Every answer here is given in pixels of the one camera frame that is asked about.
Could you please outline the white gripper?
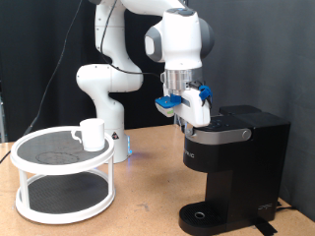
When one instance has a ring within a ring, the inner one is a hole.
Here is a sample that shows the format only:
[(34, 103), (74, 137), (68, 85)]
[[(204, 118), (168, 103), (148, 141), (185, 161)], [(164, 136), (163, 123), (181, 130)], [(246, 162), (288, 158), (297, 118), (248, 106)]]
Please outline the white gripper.
[(180, 94), (182, 103), (174, 107), (174, 113), (188, 122), (184, 126), (179, 121), (181, 132), (188, 136), (194, 134), (194, 127), (208, 126), (211, 122), (209, 104), (207, 101), (203, 101), (199, 94), (200, 92), (194, 88), (184, 90)]

